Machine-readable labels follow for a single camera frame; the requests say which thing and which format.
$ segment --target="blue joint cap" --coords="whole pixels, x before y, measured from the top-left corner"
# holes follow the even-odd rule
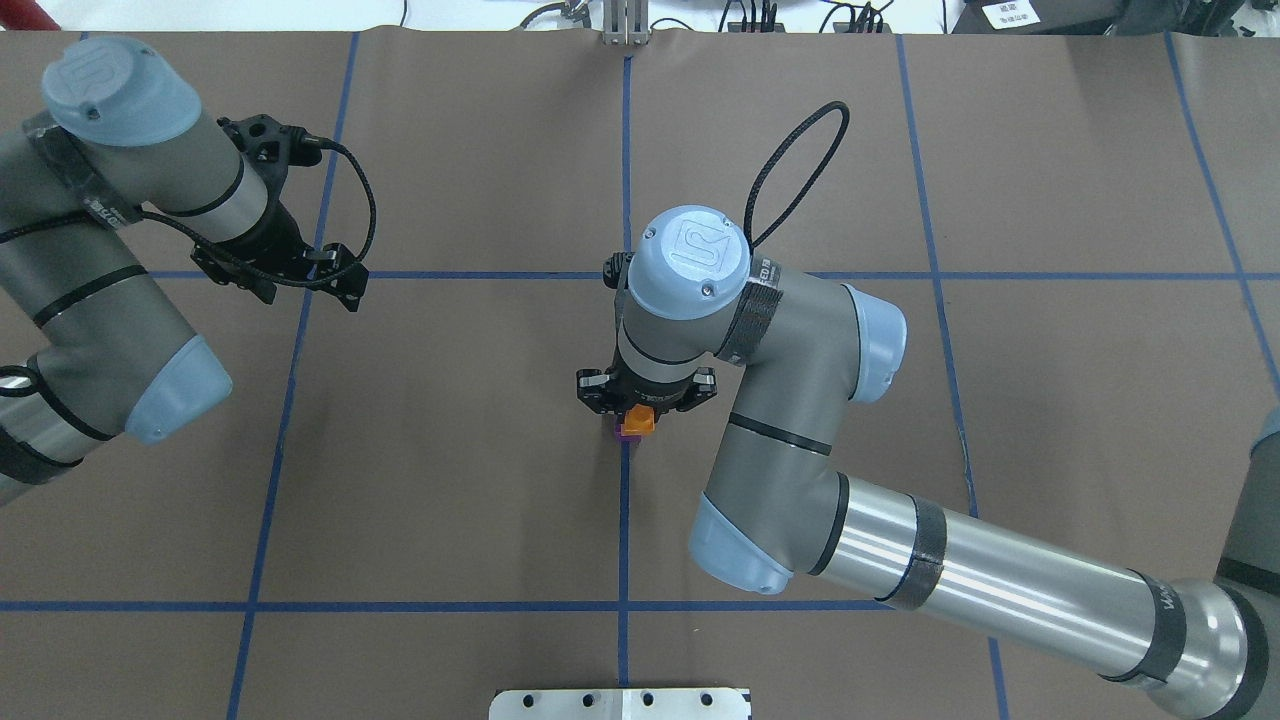
[[[698,505],[689,553],[708,575],[760,594],[778,594],[794,574],[733,527],[705,493]]]
[[[138,398],[124,432],[155,445],[232,393],[232,378],[198,334],[165,363]]]
[[[1267,415],[1266,421],[1262,423],[1262,433],[1258,436],[1258,439],[1253,441],[1253,447],[1249,448],[1249,455],[1253,455],[1253,451],[1262,445],[1262,441],[1276,433],[1280,433],[1280,407],[1272,410],[1271,414]]]
[[[846,284],[858,313],[858,386],[854,402],[876,402],[893,384],[906,354],[906,318],[892,302]]]
[[[150,46],[90,37],[45,68],[41,92],[67,132],[115,147],[173,140],[200,119],[200,96]]]
[[[736,302],[750,274],[751,249],[742,229],[710,208],[681,205],[645,228],[627,287],[654,315],[694,320]]]

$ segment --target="wire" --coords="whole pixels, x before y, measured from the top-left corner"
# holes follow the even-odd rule
[[[796,193],[795,200],[792,200],[791,204],[787,205],[787,209],[783,210],[781,215],[778,215],[778,219],[773,220],[773,224],[769,225],[768,229],[765,229],[763,233],[760,233],[760,237],[753,238],[751,224],[755,215],[755,199],[760,195],[760,187],[764,186],[764,178],[769,177],[769,172],[773,170],[774,165],[777,165],[778,161],[782,160],[782,156],[787,154],[787,150],[790,150],[792,145],[795,145],[795,141],[800,140],[800,136],[803,136],[805,131],[808,131],[810,127],[813,127],[814,123],[827,117],[832,111],[840,113],[840,129],[836,131],[836,137],[835,140],[831,141],[831,147],[827,149],[827,154],[823,155],[822,161],[818,163],[818,167],[813,170],[813,174],[809,176],[808,181],[805,181],[804,187],[801,187],[800,192]],[[812,115],[809,115],[808,118],[804,119],[803,123],[796,126],[796,129],[791,131],[791,135],[788,135],[782,141],[782,145],[780,145],[778,149],[773,151],[773,155],[764,163],[764,167],[760,168],[760,174],[755,176],[755,182],[751,183],[751,191],[746,195],[746,210],[742,213],[744,215],[742,233],[746,236],[746,241],[748,243],[750,243],[753,251],[756,247],[759,247],[760,243],[763,243],[769,237],[769,234],[773,233],[773,231],[778,229],[778,225],[781,225],[791,215],[792,210],[795,210],[796,206],[800,205],[800,201],[804,200],[804,196],[809,192],[809,188],[813,187],[813,183],[818,182],[818,177],[822,176],[822,172],[827,169],[827,163],[829,163],[832,156],[836,155],[836,150],[840,150],[840,143],[845,140],[845,131],[847,129],[849,129],[849,105],[845,105],[840,100],[832,100],[831,102],[827,102],[822,108],[814,110]]]
[[[24,234],[31,234],[33,232],[51,231],[51,229],[64,228],[67,225],[78,225],[81,223],[92,223],[92,222],[93,218],[84,211],[59,215],[56,218],[50,218],[47,220],[40,220],[38,223],[31,223],[29,225],[22,225],[18,228],[13,228],[10,231],[0,232],[0,245],[4,245],[10,240],[17,240]]]
[[[351,264],[348,264],[346,268],[339,268],[339,269],[333,270],[330,273],[319,274],[319,275],[316,275],[316,277],[314,277],[314,278],[311,278],[308,281],[296,281],[296,279],[292,279],[292,278],[287,278],[284,275],[278,275],[278,274],[274,274],[274,273],[265,273],[265,272],[259,270],[257,268],[255,268],[252,264],[250,264],[250,263],[247,263],[244,260],[241,260],[239,258],[236,258],[230,252],[227,252],[225,250],[223,250],[221,247],[219,247],[218,243],[210,241],[205,236],[202,236],[198,232],[188,228],[187,225],[179,223],[178,220],[174,220],[173,218],[170,218],[168,215],[160,215],[157,213],[143,211],[142,217],[146,218],[146,219],[148,219],[148,220],[155,220],[155,222],[157,222],[157,223],[160,223],[163,225],[169,225],[170,228],[173,228],[173,229],[180,232],[182,234],[189,237],[192,240],[192,242],[196,243],[197,247],[205,250],[206,252],[209,252],[214,258],[216,258],[216,259],[219,259],[219,260],[221,260],[224,263],[229,263],[232,265],[236,265],[237,268],[239,268],[241,270],[244,270],[246,273],[248,273],[250,275],[252,275],[255,278],[264,279],[264,281],[268,281],[268,282],[273,282],[275,284],[283,284],[285,287],[317,288],[317,287],[328,286],[333,281],[335,281],[335,279],[338,279],[338,278],[340,278],[340,277],[351,273],[352,270],[355,270],[360,265],[360,263],[362,263],[365,260],[365,258],[369,256],[369,251],[374,246],[374,229],[378,225],[378,205],[374,201],[374,188],[369,186],[369,177],[365,176],[365,169],[360,167],[360,163],[356,160],[356,156],[352,155],[351,151],[347,150],[347,147],[343,146],[340,142],[335,142],[335,141],[332,141],[332,140],[328,140],[328,138],[319,138],[319,140],[321,141],[320,146],[323,149],[333,150],[334,152],[338,152],[339,155],[342,155],[343,158],[346,158],[351,163],[351,168],[353,170],[356,170],[356,177],[360,178],[360,184],[365,188],[365,196],[369,199],[369,233],[365,236],[365,245],[364,245],[364,247],[360,249],[360,252],[356,254],[356,259]]]
[[[841,8],[849,8],[849,24],[854,24],[854,17],[858,13],[858,8],[847,3],[836,3],[836,6],[827,13],[827,17],[822,19],[822,26],[818,27],[818,32],[827,29],[827,23],[831,22],[831,15],[835,15]]]
[[[658,23],[660,23],[660,22],[668,22],[668,20],[673,22],[676,24],[680,24],[682,27],[686,27],[689,29],[694,29],[692,27],[689,26],[689,23],[686,23],[685,20],[682,20],[680,18],[658,18],[657,20],[649,23],[649,29],[655,29],[657,26],[658,26]]]
[[[742,8],[742,26],[746,26],[746,5],[742,4],[742,0],[724,0],[724,12],[721,13],[721,23],[716,27],[716,32],[724,32],[724,18],[728,17],[728,9],[733,6],[733,3]]]
[[[543,5],[541,8],[538,8],[536,10],[534,10],[532,13],[529,13],[529,15],[525,17],[525,19],[520,20],[520,24],[516,26],[516,28],[517,29],[529,29],[529,24],[531,22],[536,20],[541,15],[545,15],[547,13],[550,13],[550,12],[554,12],[554,10],[559,10],[559,9],[563,9],[563,8],[564,8],[564,3],[552,3],[549,5]]]

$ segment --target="metal plate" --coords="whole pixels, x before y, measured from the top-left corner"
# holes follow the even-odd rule
[[[735,688],[506,691],[489,720],[751,720],[751,691]]]

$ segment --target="grid line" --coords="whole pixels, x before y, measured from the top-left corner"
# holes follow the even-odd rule
[[[951,389],[951,411],[960,437],[960,451],[964,456],[965,489],[969,493],[969,515],[978,518],[978,491],[973,480],[973,462],[969,456],[969,438],[965,433],[964,409],[960,405],[960,380],[956,377],[955,355],[951,351],[951,329],[947,324],[946,299],[942,295],[942,272],[938,265],[938,249],[933,238],[933,215],[929,213],[929,192],[924,182],[924,159],[920,155],[920,136],[915,127],[915,105],[911,101],[911,78],[908,73],[906,45],[901,35],[895,35],[897,44],[897,67],[902,78],[902,104],[906,110],[906,131],[911,140],[911,161],[915,165],[915,191],[920,199],[920,222],[924,227],[924,245],[929,254],[929,273],[933,281],[933,299],[938,311],[938,328],[942,333],[942,359],[947,368],[947,383]],[[1000,641],[987,638],[987,653],[991,657],[991,678],[996,691],[996,707],[1000,720],[1009,720],[1009,701],[1005,691],[1005,669],[1000,659]]]
[[[628,600],[628,612],[876,612],[893,609],[873,600]],[[617,612],[614,600],[550,601],[261,601],[255,614],[502,614],[502,612]],[[248,602],[148,600],[9,600],[3,612],[246,612]]]
[[[1253,323],[1253,333],[1258,338],[1262,359],[1267,365],[1267,372],[1271,373],[1271,388],[1275,391],[1276,397],[1280,397],[1280,370],[1276,369],[1276,360],[1271,354],[1267,333],[1262,328],[1258,307],[1253,302],[1253,292],[1249,290],[1249,281],[1244,274],[1244,264],[1240,261],[1240,252],[1235,246],[1235,237],[1231,234],[1231,224],[1226,222],[1226,211],[1222,209],[1222,199],[1219,196],[1217,183],[1213,182],[1213,172],[1210,170],[1208,159],[1204,156],[1204,149],[1201,146],[1199,132],[1196,129],[1196,118],[1192,117],[1192,108],[1187,101],[1187,87],[1183,85],[1183,72],[1178,64],[1178,50],[1174,47],[1174,36],[1169,31],[1165,31],[1165,51],[1169,54],[1169,68],[1174,73],[1178,102],[1183,110],[1183,119],[1187,122],[1187,135],[1190,137],[1192,150],[1196,151],[1196,161],[1199,163],[1201,174],[1204,176],[1208,199],[1213,204],[1213,215],[1217,217],[1217,225],[1222,231],[1226,252],[1231,256],[1231,266],[1235,268],[1235,277],[1240,283],[1240,295],[1244,296],[1244,307],[1248,310],[1249,320]]]
[[[334,142],[342,142],[343,123],[347,117],[347,101],[351,97],[351,81],[356,68],[356,53],[360,49],[360,33],[351,33],[347,50],[347,69],[342,82],[342,96],[338,100],[338,117],[334,123]],[[333,195],[333,181],[338,168],[338,154],[330,152],[329,168],[325,174],[324,193],[320,197],[320,213],[316,219],[312,247],[320,247],[324,241],[325,224],[329,217],[329,199]],[[271,478],[268,482],[266,501],[262,505],[262,524],[259,529],[257,548],[253,556],[253,574],[250,579],[248,602],[244,609],[244,624],[241,629],[239,651],[236,655],[236,673],[232,676],[230,698],[227,703],[227,719],[236,720],[239,714],[241,692],[244,687],[244,673],[248,666],[250,644],[253,641],[253,623],[257,614],[259,594],[262,588],[262,568],[266,564],[266,548],[271,537],[271,520],[275,516],[275,497],[280,487],[280,471],[284,466],[284,443],[288,438],[289,420],[293,413],[293,398],[297,393],[298,361],[307,334],[307,320],[311,316],[312,292],[302,296],[302,310],[298,313],[298,331],[293,341],[293,356],[289,360],[289,377],[284,389],[284,402],[280,411],[280,427],[275,438],[275,456],[271,460]]]
[[[622,58],[622,250],[631,251],[631,55]],[[631,684],[631,446],[618,450],[618,687]]]

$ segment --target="white metal bracket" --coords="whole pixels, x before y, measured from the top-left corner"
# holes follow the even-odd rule
[[[604,0],[605,45],[649,44],[649,0]]]
[[[489,705],[489,720],[751,720],[751,691],[506,691]]]

